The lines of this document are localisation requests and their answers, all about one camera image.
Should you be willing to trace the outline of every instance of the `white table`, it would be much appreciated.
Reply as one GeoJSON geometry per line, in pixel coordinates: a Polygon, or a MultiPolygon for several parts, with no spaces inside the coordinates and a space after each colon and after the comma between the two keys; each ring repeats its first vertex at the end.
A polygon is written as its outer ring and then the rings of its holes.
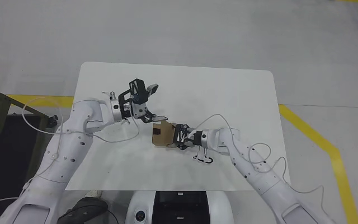
{"type": "MultiPolygon", "coordinates": [[[[250,143],[265,142],[272,148],[267,160],[273,164],[286,157],[275,84],[269,71],[243,69],[154,66],[86,62],[81,66],[74,101],[95,97],[102,91],[120,94],[135,78],[159,89],[149,98],[148,108],[167,116],[169,122],[197,126],[221,113],[231,127],[241,130],[250,143]]],[[[196,148],[185,151],[152,145],[152,124],[138,120],[140,135],[123,143],[95,141],[67,190],[253,190],[231,164],[229,157],[209,152],[211,165],[192,160],[196,148]]],[[[202,128],[225,127],[212,118],[202,128]]],[[[115,124],[98,133],[109,140],[136,133],[134,124],[115,124]]],[[[267,149],[259,149],[266,157],[267,149]]],[[[283,172],[283,164],[275,171],[283,172]]]]}

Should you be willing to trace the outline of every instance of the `cardboard box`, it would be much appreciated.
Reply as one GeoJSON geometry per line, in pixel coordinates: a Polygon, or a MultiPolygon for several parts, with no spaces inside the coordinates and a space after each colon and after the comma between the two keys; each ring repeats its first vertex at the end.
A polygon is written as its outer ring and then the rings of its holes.
{"type": "Polygon", "coordinates": [[[153,124],[152,143],[155,146],[167,146],[173,144],[175,125],[167,121],[153,124]]]}

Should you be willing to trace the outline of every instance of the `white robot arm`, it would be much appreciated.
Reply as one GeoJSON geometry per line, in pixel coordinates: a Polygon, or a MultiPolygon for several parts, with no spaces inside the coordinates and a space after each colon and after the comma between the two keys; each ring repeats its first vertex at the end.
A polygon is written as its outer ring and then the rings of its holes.
{"type": "Polygon", "coordinates": [[[229,128],[196,131],[178,124],[176,129],[180,129],[174,137],[177,147],[197,145],[204,148],[203,154],[194,157],[201,162],[212,162],[205,150],[217,151],[218,146],[226,146],[232,164],[271,208],[278,224],[335,223],[323,208],[307,203],[302,194],[284,182],[252,146],[237,140],[229,128]]]}
{"type": "Polygon", "coordinates": [[[142,80],[129,83],[130,89],[117,99],[110,93],[110,101],[97,99],[79,101],[73,105],[70,118],[56,131],[47,146],[37,174],[24,186],[19,198],[0,218],[1,224],[45,223],[58,221],[58,204],[72,175],[82,163],[93,143],[93,133],[126,120],[133,115],[145,123],[166,120],[152,114],[146,102],[158,85],[145,89],[142,80]],[[101,104],[107,106],[109,120],[104,121],[101,104]]]}

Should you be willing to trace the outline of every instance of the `gray floor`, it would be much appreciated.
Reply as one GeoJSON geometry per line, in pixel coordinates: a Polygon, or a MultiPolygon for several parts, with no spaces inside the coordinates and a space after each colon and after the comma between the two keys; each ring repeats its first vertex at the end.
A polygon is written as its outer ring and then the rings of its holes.
{"type": "MultiPolygon", "coordinates": [[[[289,108],[341,150],[358,204],[357,3],[0,1],[0,92],[73,96],[86,61],[271,71],[279,104],[298,105],[289,108]]],[[[324,207],[346,223],[327,154],[284,118],[282,129],[293,186],[324,184],[324,207]]],[[[274,223],[264,204],[245,206],[250,193],[230,194],[237,220],[274,223]]]]}

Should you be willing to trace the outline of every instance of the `yellow tape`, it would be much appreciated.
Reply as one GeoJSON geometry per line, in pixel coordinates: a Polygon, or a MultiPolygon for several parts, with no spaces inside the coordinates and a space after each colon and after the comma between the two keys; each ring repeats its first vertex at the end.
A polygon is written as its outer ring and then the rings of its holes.
{"type": "MultiPolygon", "coordinates": [[[[55,100],[62,108],[71,108],[73,102],[73,96],[35,96],[35,95],[7,95],[23,104],[29,102],[30,100],[37,97],[46,97],[52,100],[55,100]]],[[[51,103],[50,101],[46,101],[44,99],[39,99],[32,102],[29,106],[47,106],[50,108],[56,108],[57,106],[51,103]]]]}
{"type": "Polygon", "coordinates": [[[338,185],[338,190],[340,192],[343,208],[345,210],[347,223],[357,224],[357,210],[339,149],[336,148],[329,141],[327,141],[313,128],[311,128],[304,120],[299,118],[285,105],[279,105],[279,109],[280,114],[284,118],[286,118],[289,122],[291,122],[291,124],[293,124],[303,134],[305,134],[309,139],[311,139],[315,144],[317,144],[321,149],[328,153],[329,157],[331,158],[333,172],[336,177],[336,182],[338,185]]]}
{"type": "Polygon", "coordinates": [[[355,2],[358,3],[358,0],[337,0],[339,2],[355,2]]]}

